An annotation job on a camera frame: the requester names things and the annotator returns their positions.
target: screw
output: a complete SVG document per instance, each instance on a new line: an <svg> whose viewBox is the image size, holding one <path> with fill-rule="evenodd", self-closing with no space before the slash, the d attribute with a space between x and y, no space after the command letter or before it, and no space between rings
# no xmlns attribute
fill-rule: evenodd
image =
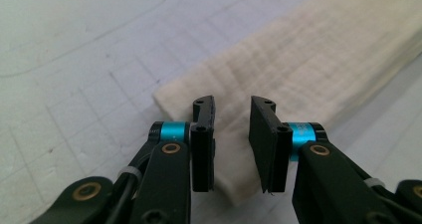
<svg viewBox="0 0 422 224"><path fill-rule="evenodd" d="M369 212L366 214L366 223L368 224L390 224L391 219L380 212Z"/></svg>
<svg viewBox="0 0 422 224"><path fill-rule="evenodd" d="M322 145L312 145L311 151L315 154L321 155L321 156L327 156L329 155L329 149L322 146Z"/></svg>
<svg viewBox="0 0 422 224"><path fill-rule="evenodd" d="M167 215L161 210L149 210L145 212L141 219L142 224L168 224Z"/></svg>
<svg viewBox="0 0 422 224"><path fill-rule="evenodd" d="M204 126L197 126L197 127L196 127L196 130L197 130L197 131L206 131L206 130L207 130L207 128L206 128L206 127L204 127Z"/></svg>
<svg viewBox="0 0 422 224"><path fill-rule="evenodd" d="M286 127L286 126L278 126L277 127L277 130L278 131L281 131L281 132L286 132L286 131L289 131L289 128Z"/></svg>
<svg viewBox="0 0 422 224"><path fill-rule="evenodd" d="M97 182L84 183L75 189L72 197L77 201L87 201L100 193L102 186Z"/></svg>
<svg viewBox="0 0 422 224"><path fill-rule="evenodd" d="M167 143L162 146L161 150L167 154L173 154L180 150L180 145L177 143Z"/></svg>
<svg viewBox="0 0 422 224"><path fill-rule="evenodd" d="M416 196L422 198L422 185L416 185L413 187L413 192L415 192Z"/></svg>

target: blue ring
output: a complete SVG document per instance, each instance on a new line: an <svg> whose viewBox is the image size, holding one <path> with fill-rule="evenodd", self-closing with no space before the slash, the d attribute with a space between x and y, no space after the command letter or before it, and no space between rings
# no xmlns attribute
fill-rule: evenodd
<svg viewBox="0 0 422 224"><path fill-rule="evenodd" d="M185 129L186 129L186 122L182 122L182 121L164 122L161 127L160 140L161 141L175 140L175 141L184 142Z"/></svg>
<svg viewBox="0 0 422 224"><path fill-rule="evenodd" d="M291 161L299 160L299 148L308 141L317 141L313 126L308 122L288 122L293 130Z"/></svg>

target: white mat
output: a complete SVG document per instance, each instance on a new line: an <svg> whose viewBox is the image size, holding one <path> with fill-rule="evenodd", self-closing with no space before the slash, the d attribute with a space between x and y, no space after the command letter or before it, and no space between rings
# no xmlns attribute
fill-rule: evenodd
<svg viewBox="0 0 422 224"><path fill-rule="evenodd" d="M172 119L213 95L216 184L234 203L260 188L248 142L250 96L278 104L282 121L330 127L422 51L422 0L311 0L161 88Z"/></svg>

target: brass screw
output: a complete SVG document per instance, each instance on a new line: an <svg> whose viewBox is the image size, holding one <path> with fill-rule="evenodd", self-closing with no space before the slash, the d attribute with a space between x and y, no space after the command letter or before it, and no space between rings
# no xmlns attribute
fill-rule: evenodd
<svg viewBox="0 0 422 224"><path fill-rule="evenodd" d="M79 186L73 193L73 198L77 201L87 201L100 193L102 186L97 182L88 182Z"/></svg>
<svg viewBox="0 0 422 224"><path fill-rule="evenodd" d="M173 154L180 150L180 145L177 143L167 143L162 146L161 150L167 154Z"/></svg>
<svg viewBox="0 0 422 224"><path fill-rule="evenodd" d="M329 155L329 149L322 146L322 145L312 145L311 151L313 153L321 155L321 156L328 156Z"/></svg>
<svg viewBox="0 0 422 224"><path fill-rule="evenodd" d="M413 191L415 192L416 196L422 198L422 185L414 186Z"/></svg>

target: folded towel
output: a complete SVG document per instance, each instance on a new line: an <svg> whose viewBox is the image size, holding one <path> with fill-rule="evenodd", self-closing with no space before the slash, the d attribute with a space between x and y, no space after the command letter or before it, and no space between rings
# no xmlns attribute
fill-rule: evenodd
<svg viewBox="0 0 422 224"><path fill-rule="evenodd" d="M238 204L260 189L248 141L250 96L281 121L332 126L422 51L422 0L310 0L155 94L173 119L213 95L216 184Z"/></svg>

